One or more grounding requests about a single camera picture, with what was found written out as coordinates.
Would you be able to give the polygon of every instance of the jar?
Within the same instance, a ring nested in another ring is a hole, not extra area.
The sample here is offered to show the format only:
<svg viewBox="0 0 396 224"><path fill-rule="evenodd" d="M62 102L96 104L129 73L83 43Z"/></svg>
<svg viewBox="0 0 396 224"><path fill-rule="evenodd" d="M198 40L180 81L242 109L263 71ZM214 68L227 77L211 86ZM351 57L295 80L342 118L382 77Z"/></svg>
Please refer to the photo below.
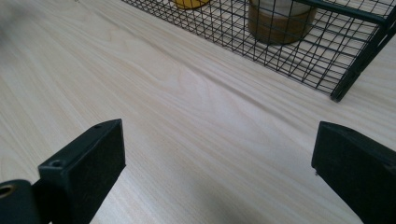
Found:
<svg viewBox="0 0 396 224"><path fill-rule="evenodd" d="M201 7L209 2L209 0L174 0L180 9L194 9Z"/></svg>
<svg viewBox="0 0 396 224"><path fill-rule="evenodd" d="M308 34L316 12L292 0L250 0L247 28L262 43L289 44Z"/></svg>

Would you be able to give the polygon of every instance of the black metal frame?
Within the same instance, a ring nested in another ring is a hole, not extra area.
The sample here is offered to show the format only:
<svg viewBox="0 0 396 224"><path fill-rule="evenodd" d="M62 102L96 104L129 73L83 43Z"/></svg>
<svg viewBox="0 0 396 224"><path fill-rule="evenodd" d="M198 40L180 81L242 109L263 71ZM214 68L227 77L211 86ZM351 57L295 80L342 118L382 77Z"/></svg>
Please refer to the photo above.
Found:
<svg viewBox="0 0 396 224"><path fill-rule="evenodd" d="M248 0L210 0L193 10L177 8L176 0L122 1L324 92L336 102L396 33L396 0L293 0L316 7L317 14L307 24L307 36L278 45L263 44L249 32Z"/></svg>

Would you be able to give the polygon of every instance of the light wood surface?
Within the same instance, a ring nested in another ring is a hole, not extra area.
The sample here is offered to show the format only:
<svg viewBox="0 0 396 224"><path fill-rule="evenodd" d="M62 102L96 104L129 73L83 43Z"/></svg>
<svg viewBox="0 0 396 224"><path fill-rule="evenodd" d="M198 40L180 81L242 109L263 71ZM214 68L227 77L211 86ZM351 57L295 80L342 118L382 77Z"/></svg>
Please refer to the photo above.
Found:
<svg viewBox="0 0 396 224"><path fill-rule="evenodd" d="M310 161L321 120L395 148L395 50L336 104L119 0L0 0L0 181L120 118L92 223L361 223Z"/></svg>

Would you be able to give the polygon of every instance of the wire mesh basket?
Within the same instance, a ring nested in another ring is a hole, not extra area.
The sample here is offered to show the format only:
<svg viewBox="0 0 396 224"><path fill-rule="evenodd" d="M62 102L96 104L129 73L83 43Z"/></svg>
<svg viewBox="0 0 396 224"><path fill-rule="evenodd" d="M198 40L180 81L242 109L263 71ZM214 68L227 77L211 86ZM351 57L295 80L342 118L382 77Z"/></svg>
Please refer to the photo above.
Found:
<svg viewBox="0 0 396 224"><path fill-rule="evenodd" d="M122 0L338 102L396 33L396 0Z"/></svg>

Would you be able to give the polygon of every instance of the wooden table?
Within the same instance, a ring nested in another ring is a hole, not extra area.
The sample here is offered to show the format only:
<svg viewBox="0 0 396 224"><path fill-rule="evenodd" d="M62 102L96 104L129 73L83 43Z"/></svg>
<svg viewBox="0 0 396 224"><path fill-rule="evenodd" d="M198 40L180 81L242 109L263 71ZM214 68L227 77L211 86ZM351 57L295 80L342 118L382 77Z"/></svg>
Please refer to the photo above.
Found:
<svg viewBox="0 0 396 224"><path fill-rule="evenodd" d="M310 161L321 120L395 148L395 50L336 104L119 0L0 0L0 181L120 118L92 223L361 223Z"/></svg>

